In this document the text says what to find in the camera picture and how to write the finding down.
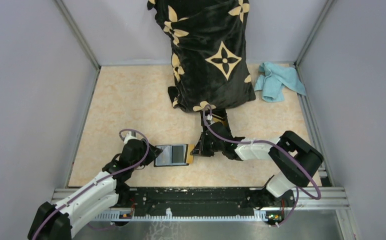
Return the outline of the gold credit card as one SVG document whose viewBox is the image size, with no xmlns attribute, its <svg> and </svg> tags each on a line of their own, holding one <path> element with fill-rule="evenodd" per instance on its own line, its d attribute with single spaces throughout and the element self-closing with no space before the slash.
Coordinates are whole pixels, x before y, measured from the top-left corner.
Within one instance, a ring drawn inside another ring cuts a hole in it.
<svg viewBox="0 0 386 240">
<path fill-rule="evenodd" d="M 193 163 L 194 160 L 194 155 L 192 155 L 192 151 L 194 150 L 195 145 L 194 144 L 189 144 L 187 146 L 187 151 L 186 151 L 186 164 L 190 165 Z"/>
</svg>

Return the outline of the black credit card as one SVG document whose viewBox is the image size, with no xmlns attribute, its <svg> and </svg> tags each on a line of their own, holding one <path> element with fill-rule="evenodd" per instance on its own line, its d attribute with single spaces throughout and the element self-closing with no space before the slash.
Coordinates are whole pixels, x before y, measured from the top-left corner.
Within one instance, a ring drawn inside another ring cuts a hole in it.
<svg viewBox="0 0 386 240">
<path fill-rule="evenodd" d="M 175 145 L 172 147 L 172 164 L 182 165 L 185 161 L 184 145 Z"/>
</svg>

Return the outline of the light blue cloth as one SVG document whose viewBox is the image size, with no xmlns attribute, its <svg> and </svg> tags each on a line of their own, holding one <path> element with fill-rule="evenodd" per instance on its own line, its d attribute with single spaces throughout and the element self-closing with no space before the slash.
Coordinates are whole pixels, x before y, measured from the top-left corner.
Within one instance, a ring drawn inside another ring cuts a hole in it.
<svg viewBox="0 0 386 240">
<path fill-rule="evenodd" d="M 303 83 L 299 80 L 298 73 L 293 67 L 284 67 L 271 62 L 262 63 L 256 79 L 254 91 L 261 92 L 261 98 L 268 103 L 284 101 L 282 90 L 286 87 L 291 91 L 306 96 Z"/>
</svg>

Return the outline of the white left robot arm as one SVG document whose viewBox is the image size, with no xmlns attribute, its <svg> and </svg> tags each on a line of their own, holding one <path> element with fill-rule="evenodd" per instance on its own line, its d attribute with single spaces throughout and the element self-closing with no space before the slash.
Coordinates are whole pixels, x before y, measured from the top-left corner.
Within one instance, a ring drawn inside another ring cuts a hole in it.
<svg viewBox="0 0 386 240">
<path fill-rule="evenodd" d="M 89 183 L 56 203 L 45 202 L 37 210 L 28 232 L 30 240 L 71 240 L 98 214 L 131 199 L 125 183 L 138 166 L 153 162 L 162 149 L 143 138 L 130 137 Z"/>
</svg>

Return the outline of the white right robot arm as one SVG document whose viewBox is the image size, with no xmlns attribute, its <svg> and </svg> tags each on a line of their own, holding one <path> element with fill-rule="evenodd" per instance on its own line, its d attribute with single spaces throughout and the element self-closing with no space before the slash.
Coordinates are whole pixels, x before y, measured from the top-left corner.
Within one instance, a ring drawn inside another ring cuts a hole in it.
<svg viewBox="0 0 386 240">
<path fill-rule="evenodd" d="M 322 154 L 295 132 L 287 130 L 275 140 L 233 137 L 230 128 L 221 122 L 205 124 L 200 139 L 191 150 L 193 156 L 212 157 L 221 152 L 230 160 L 272 160 L 279 173 L 264 186 L 262 199 L 268 206 L 277 205 L 288 190 L 312 184 L 318 200 L 321 192 L 313 176 L 323 162 Z"/>
</svg>

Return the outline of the black plastic card box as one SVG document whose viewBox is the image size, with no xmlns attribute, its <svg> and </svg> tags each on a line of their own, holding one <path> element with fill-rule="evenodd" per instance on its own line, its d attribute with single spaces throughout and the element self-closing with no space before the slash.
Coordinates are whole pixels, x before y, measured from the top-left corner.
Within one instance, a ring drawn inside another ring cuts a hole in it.
<svg viewBox="0 0 386 240">
<path fill-rule="evenodd" d="M 205 125 L 205 121 L 203 118 L 205 118 L 207 120 L 207 123 L 209 125 L 212 125 L 213 123 L 219 123 L 220 122 L 229 132 L 231 131 L 230 126 L 229 126 L 229 122 L 228 122 L 228 115 L 227 115 L 226 109 L 221 108 L 221 109 L 212 110 L 212 119 L 210 119 L 210 117 L 208 117 L 211 114 L 209 109 L 203 109 L 203 110 L 200 110 L 199 112 L 200 112 L 201 126 L 202 126 L 203 131 L 207 130 L 207 127 Z"/>
</svg>

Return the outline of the black floral plush blanket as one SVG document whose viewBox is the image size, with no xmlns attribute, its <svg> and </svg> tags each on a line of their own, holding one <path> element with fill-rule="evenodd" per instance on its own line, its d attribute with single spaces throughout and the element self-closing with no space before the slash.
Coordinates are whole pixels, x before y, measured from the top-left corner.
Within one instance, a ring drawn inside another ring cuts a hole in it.
<svg viewBox="0 0 386 240">
<path fill-rule="evenodd" d="M 171 44 L 172 106 L 186 113 L 255 100 L 246 63 L 247 0 L 150 0 Z"/>
</svg>

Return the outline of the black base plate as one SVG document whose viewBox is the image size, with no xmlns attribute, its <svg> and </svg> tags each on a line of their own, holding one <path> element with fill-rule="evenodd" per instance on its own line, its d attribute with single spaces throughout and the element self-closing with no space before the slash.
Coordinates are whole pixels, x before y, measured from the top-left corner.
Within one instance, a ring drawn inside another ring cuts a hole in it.
<svg viewBox="0 0 386 240">
<path fill-rule="evenodd" d="M 115 207 L 136 217 L 160 217 L 170 209 L 174 217 L 251 217 L 263 208 L 292 207 L 294 193 L 274 197 L 262 187 L 137 187 L 126 190 Z"/>
</svg>

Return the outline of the aluminium frame rail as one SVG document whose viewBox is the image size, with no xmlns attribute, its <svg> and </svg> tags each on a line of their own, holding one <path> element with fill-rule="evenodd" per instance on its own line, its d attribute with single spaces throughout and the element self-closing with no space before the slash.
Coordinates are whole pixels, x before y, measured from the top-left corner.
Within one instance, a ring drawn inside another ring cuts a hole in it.
<svg viewBox="0 0 386 240">
<path fill-rule="evenodd" d="M 322 187 L 320 199 L 313 188 L 288 190 L 274 197 L 261 187 L 135 187 L 116 194 L 88 191 L 77 196 L 76 188 L 58 189 L 53 205 L 73 221 L 112 222 L 213 222 L 275 221 L 295 211 L 345 210 L 345 191 Z"/>
</svg>

